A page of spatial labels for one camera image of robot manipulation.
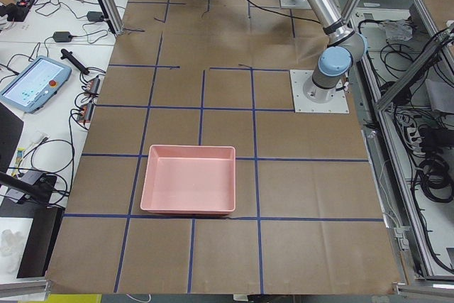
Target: pink plastic tray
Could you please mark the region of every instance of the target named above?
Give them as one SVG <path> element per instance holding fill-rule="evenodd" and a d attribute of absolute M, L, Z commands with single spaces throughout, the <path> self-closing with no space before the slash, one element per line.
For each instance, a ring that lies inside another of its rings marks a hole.
<path fill-rule="evenodd" d="M 152 145 L 140 207 L 153 213 L 231 213 L 235 148 Z"/>

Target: white cable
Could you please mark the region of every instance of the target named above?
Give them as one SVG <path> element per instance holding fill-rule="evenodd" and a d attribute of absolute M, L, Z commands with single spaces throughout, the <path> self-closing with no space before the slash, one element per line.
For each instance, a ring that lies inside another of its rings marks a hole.
<path fill-rule="evenodd" d="M 151 294 L 148 294 L 148 301 L 141 301 L 141 300 L 133 297 L 133 295 L 131 295 L 131 294 L 126 294 L 126 296 L 128 296 L 133 301 L 140 302 L 140 303 L 150 303 L 151 302 Z"/>
<path fill-rule="evenodd" d="M 389 197 L 388 197 L 388 194 L 386 193 L 386 190 L 384 189 L 384 186 L 382 184 L 382 177 L 383 177 L 383 174 L 384 174 L 384 168 L 385 168 L 385 165 L 387 164 L 387 162 L 389 162 L 390 160 L 386 160 L 384 163 L 383 163 L 383 166 L 382 166 L 382 171 L 380 172 L 380 176 L 378 177 L 378 183 L 380 185 L 380 189 L 382 190 L 383 194 L 384 194 L 384 197 L 386 199 L 386 202 L 388 203 L 388 206 L 389 206 L 389 210 L 393 213 L 393 215 L 396 217 L 397 221 L 398 221 L 398 224 L 397 224 L 397 227 L 400 227 L 402 226 L 402 222 L 400 221 L 400 218 L 399 216 L 396 214 L 396 211 L 394 210 L 394 207 L 391 205 L 391 202 L 389 201 Z"/>

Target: robotic arm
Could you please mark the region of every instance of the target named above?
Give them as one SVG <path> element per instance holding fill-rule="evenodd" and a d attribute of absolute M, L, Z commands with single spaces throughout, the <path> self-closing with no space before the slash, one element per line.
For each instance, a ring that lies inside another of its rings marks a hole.
<path fill-rule="evenodd" d="M 367 50 L 364 36 L 346 26 L 333 0 L 308 0 L 324 33 L 329 37 L 328 48 L 321 54 L 312 78 L 304 85 L 310 100 L 325 103 L 336 91 L 338 80 L 358 62 Z"/>

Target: connector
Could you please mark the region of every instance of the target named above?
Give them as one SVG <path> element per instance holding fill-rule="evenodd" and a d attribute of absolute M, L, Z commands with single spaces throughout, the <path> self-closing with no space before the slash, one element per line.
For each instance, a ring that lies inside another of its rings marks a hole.
<path fill-rule="evenodd" d="M 81 111 L 78 114 L 77 122 L 79 123 L 89 123 L 92 120 L 94 112 L 94 103 L 89 102 L 81 106 Z"/>
<path fill-rule="evenodd" d="M 92 78 L 87 82 L 87 85 L 85 85 L 84 90 L 90 96 L 97 95 L 100 84 L 101 80 L 98 77 Z"/>
<path fill-rule="evenodd" d="M 87 12 L 87 19 L 92 23 L 98 23 L 100 21 L 104 21 L 104 14 L 102 12 L 97 11 L 88 11 Z"/>

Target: black plug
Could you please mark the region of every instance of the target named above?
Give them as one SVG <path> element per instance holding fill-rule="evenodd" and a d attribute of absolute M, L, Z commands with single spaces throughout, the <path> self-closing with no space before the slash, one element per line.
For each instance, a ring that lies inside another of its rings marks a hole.
<path fill-rule="evenodd" d="M 68 43 L 72 40 L 72 35 L 69 31 L 55 31 L 52 38 L 56 43 Z"/>
<path fill-rule="evenodd" d="M 100 21 L 104 21 L 104 14 L 102 12 L 97 11 L 88 11 L 87 12 L 87 19 L 93 23 L 98 23 Z"/>

